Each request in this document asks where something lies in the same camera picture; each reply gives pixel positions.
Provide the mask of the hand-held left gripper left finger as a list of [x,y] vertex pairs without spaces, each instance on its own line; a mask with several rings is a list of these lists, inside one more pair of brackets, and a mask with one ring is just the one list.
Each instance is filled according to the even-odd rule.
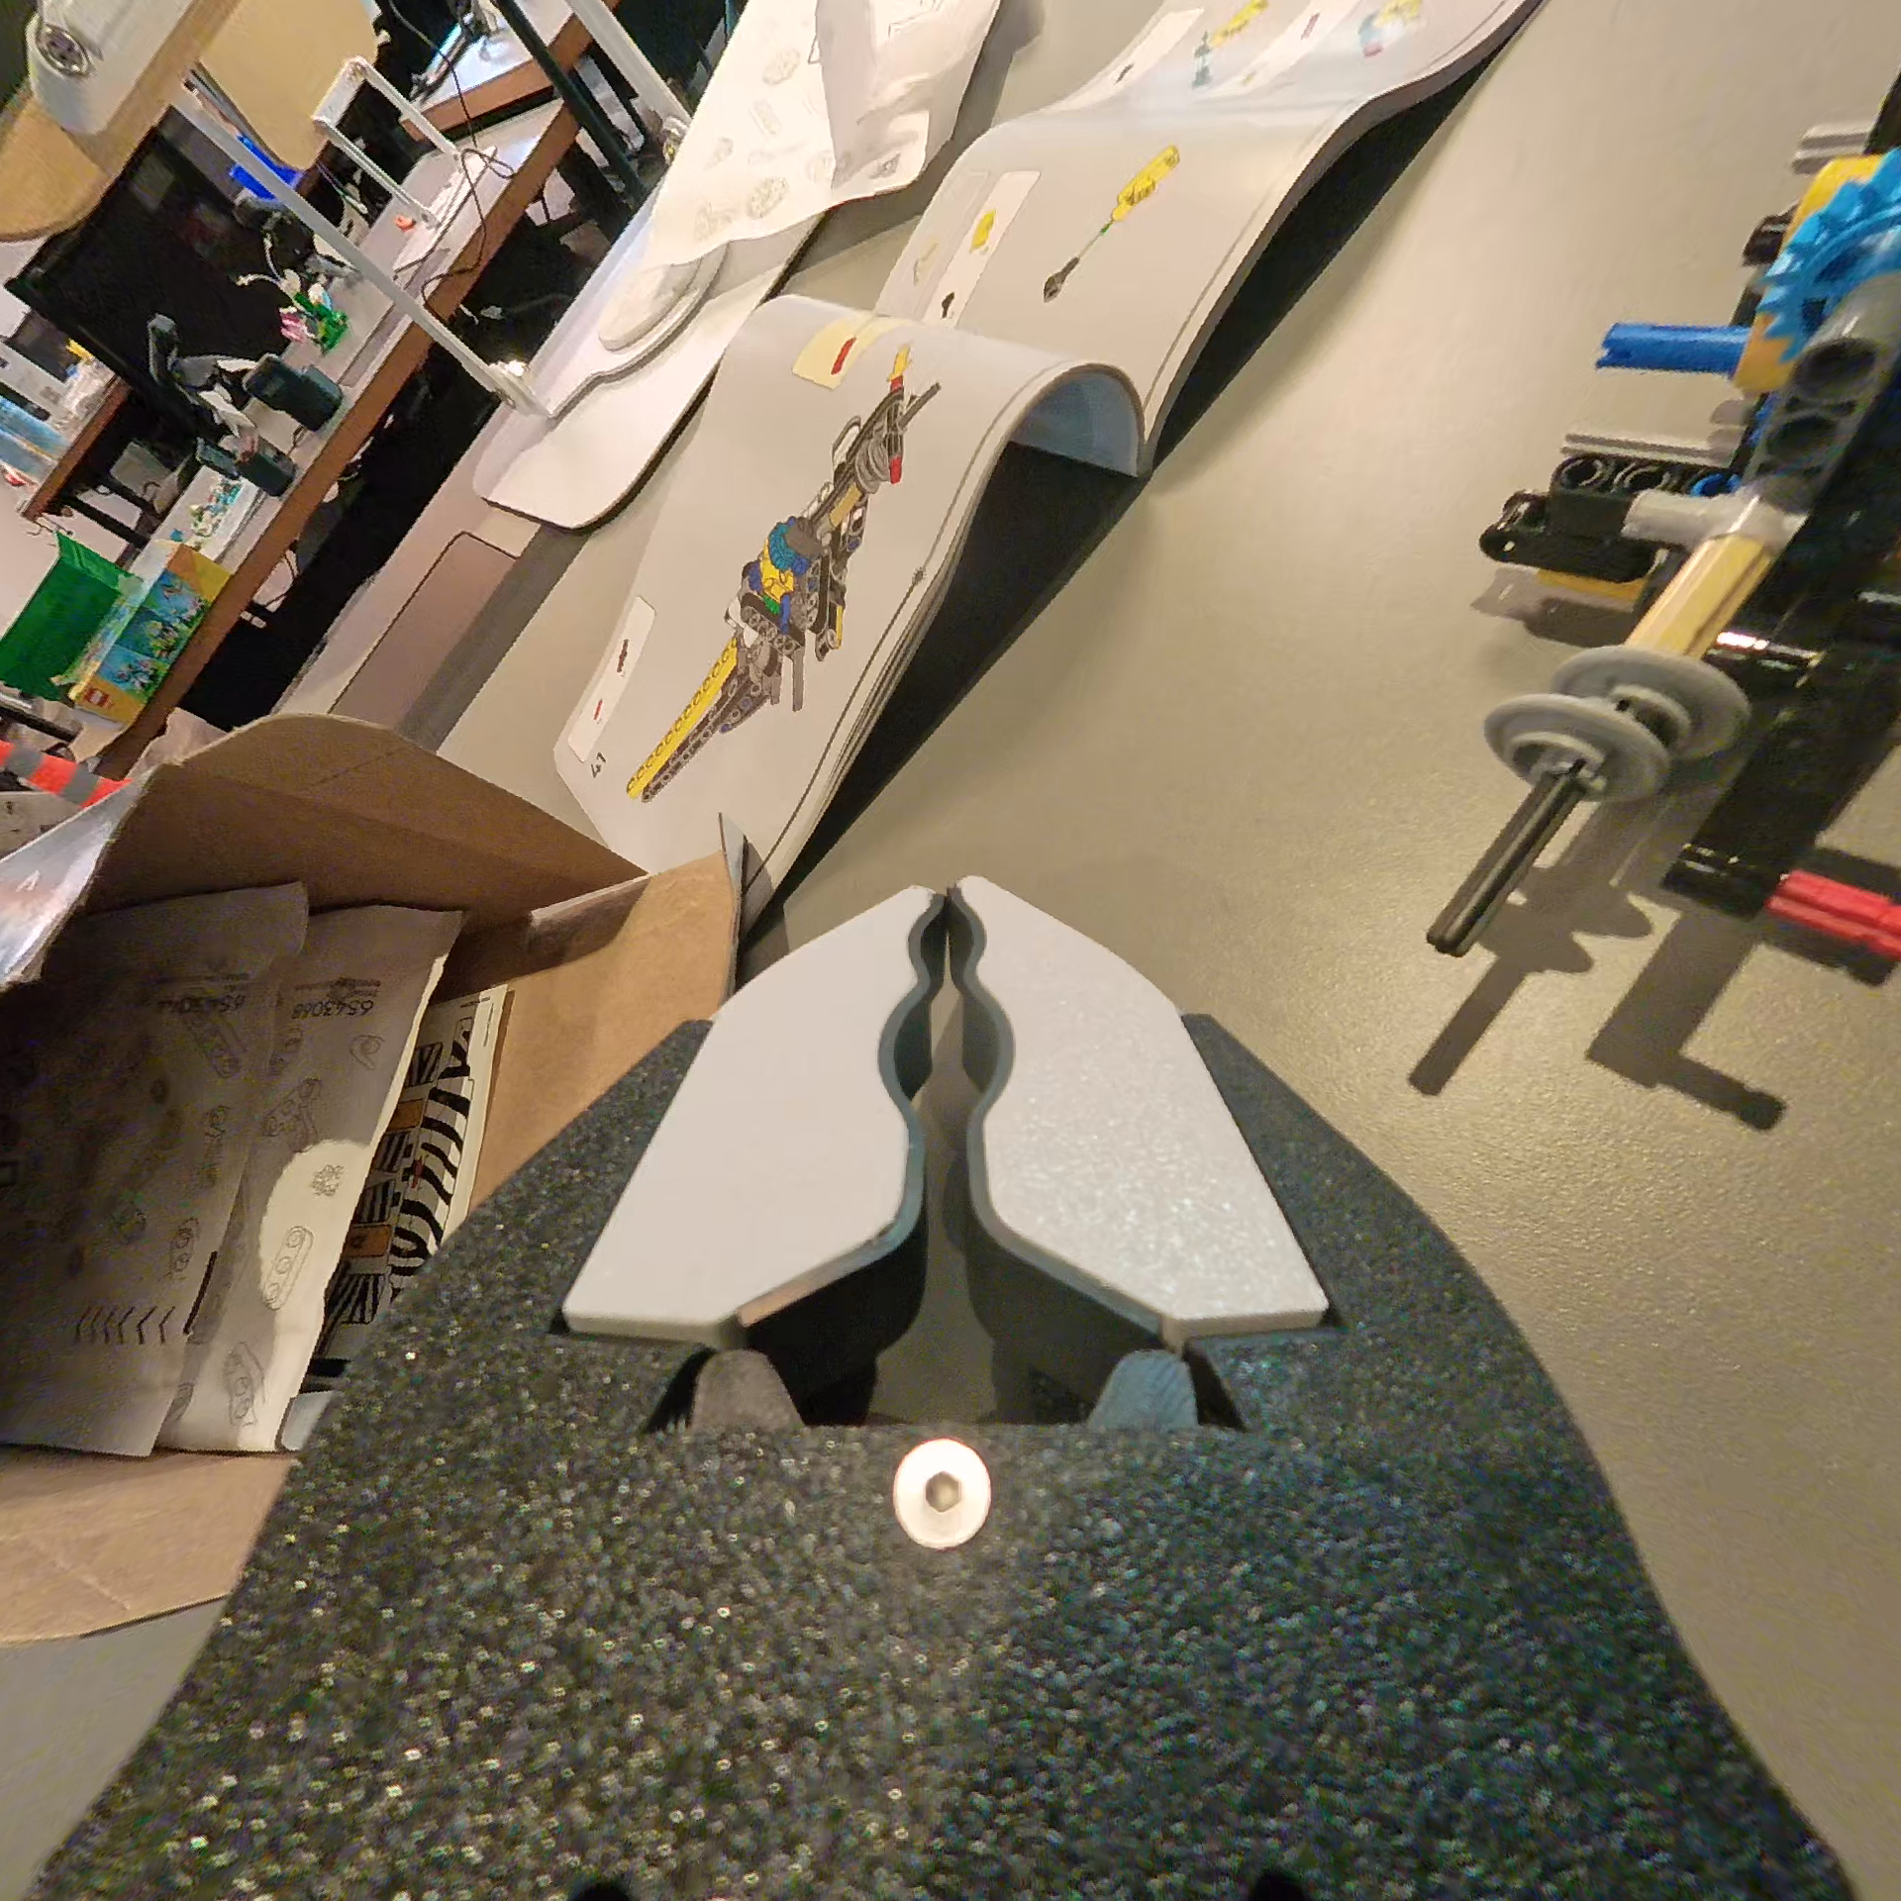
[[724,1001],[561,1299],[571,1332],[734,1348],[908,1239],[942,900],[898,889]]

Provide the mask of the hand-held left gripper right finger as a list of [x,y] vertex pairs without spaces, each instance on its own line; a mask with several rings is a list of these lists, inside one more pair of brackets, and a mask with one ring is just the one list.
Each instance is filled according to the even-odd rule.
[[969,1289],[1029,1356],[1312,1328],[1328,1299],[1163,990],[967,875],[948,968],[971,1085]]

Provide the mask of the open lego instruction booklet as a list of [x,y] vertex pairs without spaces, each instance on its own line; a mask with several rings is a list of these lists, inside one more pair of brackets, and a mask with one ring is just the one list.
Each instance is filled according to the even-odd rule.
[[870,306],[761,300],[635,568],[625,671],[554,748],[599,837],[651,873],[724,843],[740,920],[758,918],[930,627],[1003,451],[1146,475],[1296,203],[1532,11],[1152,3],[1084,83],[958,154]]

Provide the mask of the colourful lego box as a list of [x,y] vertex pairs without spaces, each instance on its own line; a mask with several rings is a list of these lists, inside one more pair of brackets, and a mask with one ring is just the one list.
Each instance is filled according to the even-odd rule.
[[126,584],[60,679],[64,700],[86,716],[130,724],[229,582],[225,566],[187,540],[169,538],[158,552],[161,560]]

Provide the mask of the partly built lego model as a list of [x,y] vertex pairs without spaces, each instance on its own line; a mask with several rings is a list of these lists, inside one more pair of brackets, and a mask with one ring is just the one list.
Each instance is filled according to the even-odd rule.
[[1896,542],[1896,89],[1868,126],[1803,134],[1799,198],[1742,251],[1724,324],[1623,320],[1597,368],[1718,376],[1740,403],[1724,461],[1617,437],[1565,441],[1546,491],[1484,530],[1498,566],[1629,605],[1617,643],[1571,655],[1546,691],[1484,716],[1524,798],[1427,928],[1464,954],[1587,801],[1659,796],[1728,752],[1750,699],[1722,661],[1746,609],[1785,599],[1831,637],[1870,599]]

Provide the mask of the white printed paper bag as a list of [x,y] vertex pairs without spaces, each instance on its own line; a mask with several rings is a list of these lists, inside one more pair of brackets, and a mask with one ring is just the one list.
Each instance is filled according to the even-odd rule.
[[526,372],[472,483],[492,508],[591,526],[637,487],[809,237],[831,178],[811,1],[748,3],[662,182]]
[[3,994],[3,1443],[154,1451],[308,916],[294,881],[80,916]]
[[237,1198],[154,1443],[264,1455],[302,1388],[367,1166],[462,914],[401,906],[308,920]]

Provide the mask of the brown cardboard box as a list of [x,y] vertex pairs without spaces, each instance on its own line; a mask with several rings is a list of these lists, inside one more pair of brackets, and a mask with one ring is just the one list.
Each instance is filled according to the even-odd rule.
[[[660,1039],[726,1000],[732,879],[718,843],[641,871],[391,730],[270,716],[3,859],[3,994],[37,980],[70,922],[177,897],[294,883],[306,922],[363,906],[458,912],[425,1009],[508,988],[480,1203]],[[3,1441],[3,1649],[225,1596],[290,1465],[294,1400],[266,1453]]]

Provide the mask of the grey closed laptop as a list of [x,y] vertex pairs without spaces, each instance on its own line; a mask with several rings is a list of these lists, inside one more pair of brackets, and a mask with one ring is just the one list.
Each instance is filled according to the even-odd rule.
[[581,548],[504,520],[417,530],[344,605],[276,700],[439,748]]

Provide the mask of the red striped tape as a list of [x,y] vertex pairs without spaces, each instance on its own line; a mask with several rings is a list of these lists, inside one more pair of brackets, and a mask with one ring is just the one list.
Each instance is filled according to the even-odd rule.
[[126,784],[124,778],[94,772],[70,756],[5,738],[1,740],[1,782],[3,794],[51,796],[70,809],[84,809]]

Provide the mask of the wooden edged desk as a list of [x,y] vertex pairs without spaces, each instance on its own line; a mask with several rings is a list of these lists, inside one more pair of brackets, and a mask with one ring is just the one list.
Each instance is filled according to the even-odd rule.
[[[462,306],[575,140],[583,136],[599,158],[609,156],[609,134],[615,124],[595,114],[595,95],[573,79],[581,59],[591,57],[611,65],[635,97],[660,116],[682,116],[688,110],[647,51],[623,31],[615,3],[565,3],[573,21],[559,25],[552,37],[538,33],[534,15],[520,3],[496,3],[496,9],[504,13],[510,35],[528,53],[530,63],[540,67],[546,89],[554,95],[554,112],[532,146],[508,160],[508,176],[486,198],[480,190],[466,198],[462,211],[470,227],[451,223],[447,237],[435,241],[431,269],[439,271],[439,277],[433,287],[425,289],[421,277],[413,283],[397,279],[445,324]],[[154,130],[161,112],[177,108],[181,114],[177,97],[183,83],[195,65],[209,69],[207,57],[215,39],[239,11],[241,3],[191,3],[154,67],[136,83],[106,130],[96,136],[60,130],[51,116],[13,130],[15,118],[31,97],[21,95],[11,100],[3,112],[3,190],[11,192],[13,199],[5,203],[3,237],[51,235],[74,225],[90,211],[102,188],[126,168],[136,144]],[[369,439],[407,380],[425,366],[429,350],[443,352],[391,308],[387,297],[381,295],[381,299],[399,318],[391,344],[381,350],[358,386],[344,386],[346,405],[326,427],[302,439],[306,459],[298,465],[294,483],[276,497],[249,552],[207,607],[201,625],[191,633],[146,708],[98,752],[100,772],[118,776],[130,772],[140,752],[161,732],[171,710],[217,655],[278,560],[290,552],[294,536],[328,487]]]

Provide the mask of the green bag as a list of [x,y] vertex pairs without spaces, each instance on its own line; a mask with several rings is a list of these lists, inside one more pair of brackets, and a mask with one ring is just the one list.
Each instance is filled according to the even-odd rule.
[[82,540],[57,532],[57,556],[1,635],[1,683],[58,700],[82,653],[120,607],[136,576]]

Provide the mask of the clear plastic bag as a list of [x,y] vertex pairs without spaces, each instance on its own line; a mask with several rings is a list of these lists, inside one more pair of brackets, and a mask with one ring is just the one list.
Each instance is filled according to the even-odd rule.
[[912,182],[952,130],[997,1],[817,1],[827,199]]

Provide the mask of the black monitor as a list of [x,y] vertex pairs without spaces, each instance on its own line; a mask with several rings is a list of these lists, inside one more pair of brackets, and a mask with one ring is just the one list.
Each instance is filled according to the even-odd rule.
[[150,372],[154,316],[173,320],[183,356],[255,360],[284,344],[262,241],[233,209],[231,164],[175,110],[80,223],[3,275],[3,291],[175,423],[187,421],[183,398]]

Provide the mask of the white round lens device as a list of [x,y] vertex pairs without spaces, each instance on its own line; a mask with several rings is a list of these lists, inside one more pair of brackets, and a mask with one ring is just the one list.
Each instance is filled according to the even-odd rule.
[[100,134],[189,9],[189,1],[33,1],[21,31],[33,100],[60,130]]

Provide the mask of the white metal frame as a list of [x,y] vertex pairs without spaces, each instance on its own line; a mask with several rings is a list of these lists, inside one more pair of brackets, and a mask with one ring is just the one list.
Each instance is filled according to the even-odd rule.
[[201,63],[191,67],[175,104],[183,118],[195,130],[201,130],[233,168],[243,170],[262,184],[266,198],[304,227],[316,247],[326,247],[328,253],[352,269],[356,277],[373,285],[393,310],[413,328],[421,330],[431,344],[449,354],[468,378],[518,413],[538,419],[554,417],[532,390],[524,370],[504,368],[478,356],[470,344],[464,344],[447,322],[439,320],[427,302],[417,299],[383,263],[369,257],[344,229],[318,211],[310,199],[276,178],[262,158],[247,154],[241,138],[231,128],[231,112],[215,102],[215,85]]

